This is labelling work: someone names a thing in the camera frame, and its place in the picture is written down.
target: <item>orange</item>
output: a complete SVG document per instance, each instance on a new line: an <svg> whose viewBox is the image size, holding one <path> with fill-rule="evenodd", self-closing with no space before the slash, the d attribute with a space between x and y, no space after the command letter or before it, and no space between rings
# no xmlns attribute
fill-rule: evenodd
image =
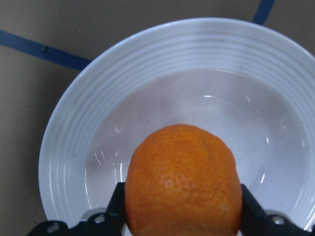
<svg viewBox="0 0 315 236"><path fill-rule="evenodd" d="M134 236L236 235L242 192L232 152L192 125L152 133L132 156L125 207Z"/></svg>

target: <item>blue tape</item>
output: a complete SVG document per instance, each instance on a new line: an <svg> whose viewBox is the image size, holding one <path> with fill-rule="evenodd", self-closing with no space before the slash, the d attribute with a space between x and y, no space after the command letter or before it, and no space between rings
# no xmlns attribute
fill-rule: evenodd
<svg viewBox="0 0 315 236"><path fill-rule="evenodd" d="M274 3L275 0L261 0L252 22L263 25L267 20Z"/></svg>
<svg viewBox="0 0 315 236"><path fill-rule="evenodd" d="M91 61L64 51L0 30L0 45L41 58L71 69L83 70Z"/></svg>

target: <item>white bowl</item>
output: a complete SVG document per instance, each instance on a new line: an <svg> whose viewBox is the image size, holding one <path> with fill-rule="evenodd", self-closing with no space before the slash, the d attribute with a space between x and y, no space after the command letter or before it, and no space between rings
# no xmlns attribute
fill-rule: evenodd
<svg viewBox="0 0 315 236"><path fill-rule="evenodd" d="M270 29L201 18L137 33L88 65L49 120L39 160L47 218L72 227L107 206L144 138L189 123L230 147L241 182L265 209L309 229L314 104L315 59Z"/></svg>

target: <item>floor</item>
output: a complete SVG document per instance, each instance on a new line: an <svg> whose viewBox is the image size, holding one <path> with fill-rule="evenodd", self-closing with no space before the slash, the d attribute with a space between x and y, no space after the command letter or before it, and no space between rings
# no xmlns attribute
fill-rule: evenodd
<svg viewBox="0 0 315 236"><path fill-rule="evenodd" d="M194 17L251 21L259 0L0 0L0 30L93 60L151 26ZM275 0L264 26L315 55L315 1ZM0 44L1 235L26 235L44 221L37 166L60 96L79 74Z"/></svg>

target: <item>orange fruit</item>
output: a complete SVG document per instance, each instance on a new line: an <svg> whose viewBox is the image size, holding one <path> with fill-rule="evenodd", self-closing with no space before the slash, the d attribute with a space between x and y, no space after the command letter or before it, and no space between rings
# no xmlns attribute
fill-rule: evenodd
<svg viewBox="0 0 315 236"><path fill-rule="evenodd" d="M192 125L152 133L132 156L125 207L134 236L236 235L242 192L232 152Z"/></svg>

